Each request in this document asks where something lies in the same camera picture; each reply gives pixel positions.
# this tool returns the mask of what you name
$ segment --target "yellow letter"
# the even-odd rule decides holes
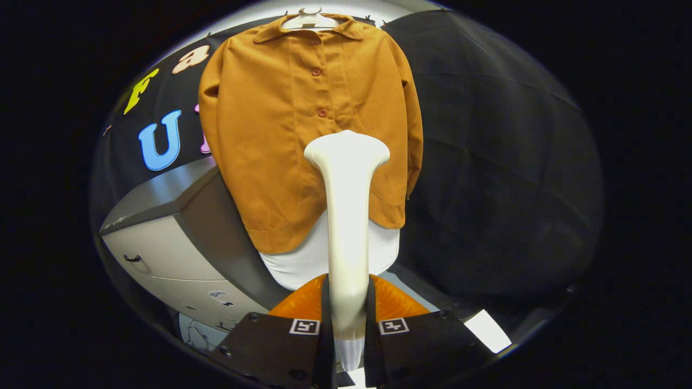
[[[176,67],[173,68],[173,74],[180,73],[187,69],[190,66],[194,66],[202,61],[204,61],[209,54],[207,54],[207,50],[209,50],[209,45],[206,44],[204,46],[200,46],[193,51],[190,51],[189,53],[185,54],[181,59],[180,63],[176,65]]]
[[[125,112],[123,115],[125,115],[132,107],[137,105],[139,102],[139,94],[144,92],[144,90],[147,88],[147,85],[149,85],[149,80],[154,77],[158,73],[158,68],[154,69],[147,77],[144,77],[143,80],[137,83],[137,85],[134,86],[132,89],[132,95],[130,96],[130,101],[127,103],[127,108],[125,108]]]

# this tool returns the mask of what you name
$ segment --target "hanger hook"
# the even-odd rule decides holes
[[[317,12],[310,12],[310,13],[305,12],[305,7],[301,8],[301,9],[298,11],[298,13],[301,14],[301,15],[316,15],[316,14],[318,14],[318,13],[320,13],[320,12],[322,12],[322,7],[320,7],[320,9],[319,9]]]

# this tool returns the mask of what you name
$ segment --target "black fabric backdrop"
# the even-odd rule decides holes
[[[6,387],[231,386],[148,328],[116,293],[91,239],[87,195],[94,145],[123,86],[239,6],[3,5],[12,53],[3,63]],[[689,386],[680,309],[689,304],[679,280],[686,261],[676,254],[684,252],[677,237],[689,231],[680,171],[685,12],[602,1],[468,2],[463,11],[539,59],[579,102],[603,156],[606,214],[574,304],[459,387]]]
[[[132,188],[205,157],[194,106],[207,61],[172,74],[180,58],[203,45],[211,55],[229,37],[274,19],[193,42],[129,83],[96,149],[94,231]],[[566,287],[590,262],[603,216],[600,161],[577,103],[528,53],[468,17],[417,12],[383,30],[414,74],[425,143],[398,263],[456,296],[525,297]],[[154,69],[123,114],[135,84]],[[158,123],[154,139],[163,154],[169,145],[161,118],[176,110],[180,151],[166,168],[151,170],[139,132]]]

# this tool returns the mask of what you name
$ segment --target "blue letter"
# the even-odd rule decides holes
[[[180,153],[180,135],[178,134],[178,117],[180,109],[171,112],[161,119],[163,125],[166,126],[166,134],[168,135],[168,150],[159,154],[156,152],[156,144],[154,143],[154,130],[156,123],[148,125],[139,133],[139,141],[142,143],[142,155],[144,156],[144,164],[149,170],[157,171],[170,166],[175,158],[178,158]]]

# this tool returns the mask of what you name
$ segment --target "shirt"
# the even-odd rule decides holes
[[[373,136],[390,160],[372,177],[369,217],[401,228],[418,179],[423,129],[405,55],[386,32],[352,17],[332,30],[286,30],[285,15],[224,41],[199,84],[211,154],[255,248],[295,249],[327,207],[303,157],[313,139],[344,129]]]

